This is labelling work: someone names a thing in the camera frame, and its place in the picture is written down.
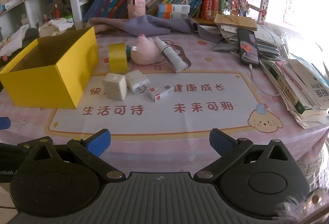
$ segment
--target white bottle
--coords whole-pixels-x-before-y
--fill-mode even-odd
[[[161,54],[170,63],[175,72],[181,72],[182,70],[187,69],[189,67],[187,63],[183,62],[183,60],[175,52],[175,50],[173,50],[171,46],[160,40],[159,37],[156,37],[154,41],[159,47]]]

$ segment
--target table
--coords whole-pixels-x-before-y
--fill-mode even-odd
[[[248,66],[241,65],[238,57],[213,52],[213,43],[197,34],[175,33],[160,38],[178,50],[189,68],[175,74],[164,60],[146,66],[129,63],[129,69],[139,69],[153,83],[174,85],[176,92],[171,96],[158,102],[151,102],[145,93],[128,93],[124,102],[106,99],[101,82],[109,72],[108,45],[119,42],[134,45],[137,38],[98,35],[99,64],[78,108],[20,108],[13,105],[3,90],[0,117],[9,117],[12,125],[0,131],[0,141],[17,144],[50,135],[55,144],[64,144],[108,128],[112,141],[101,158],[125,174],[189,171],[193,175],[219,158],[209,145],[212,128],[224,128],[233,138],[246,137],[255,144],[280,139],[295,159],[312,154],[312,147],[326,134],[327,125],[305,130],[295,122],[281,97],[262,94],[251,83]],[[253,72],[264,91],[277,93],[261,68]],[[254,110],[258,103],[267,104],[266,115],[270,117],[267,129],[257,125],[260,115],[255,115]]]

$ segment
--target open yellow box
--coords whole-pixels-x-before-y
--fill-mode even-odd
[[[98,64],[94,28],[34,40],[0,72],[16,106],[74,109]]]

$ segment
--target plaid pattern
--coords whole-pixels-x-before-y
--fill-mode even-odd
[[[171,34],[160,36],[167,40],[179,55],[187,63],[191,63],[188,70],[215,70],[215,71],[237,71],[244,74],[246,80],[250,81],[250,72],[247,65],[241,65],[239,58],[230,53],[219,53],[212,51],[212,42],[204,41],[197,34]],[[95,74],[106,74],[109,72],[108,45],[126,42],[134,45],[136,37],[115,37],[111,35],[98,35],[100,60]],[[140,66],[129,63],[129,69],[138,69],[141,72],[172,71],[165,61]],[[255,80],[259,87],[267,93],[277,94],[270,80],[263,74],[261,68],[253,69]],[[253,84],[254,92],[258,94],[262,103],[266,103],[268,111],[276,115],[283,123],[274,133],[261,133],[255,129],[247,128],[235,130],[229,134],[233,138],[246,137],[255,144],[268,144],[271,139],[280,139],[287,146],[295,159],[303,156],[323,136],[328,129],[327,125],[319,125],[315,128],[303,129],[297,124],[287,111],[281,97],[272,98],[262,94]],[[8,130],[0,131],[0,142],[16,144],[24,140],[35,139],[45,135],[45,126],[52,113],[52,109],[19,108],[13,105],[5,91],[0,93],[0,117],[9,117],[12,126]],[[67,137],[54,137],[54,143],[66,143],[77,135]],[[175,138],[175,135],[167,137],[144,140],[131,140],[130,137],[113,137],[111,146],[102,155],[102,158],[111,165],[121,169],[124,173],[130,171],[145,172],[172,172],[190,171],[194,173],[216,160],[219,156],[209,145],[207,136],[192,138]]]

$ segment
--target star print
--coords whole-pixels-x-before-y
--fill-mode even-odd
[[[25,119],[25,117],[19,119],[19,121],[16,124],[17,128],[21,128],[24,124],[26,124],[26,121],[24,119]]]

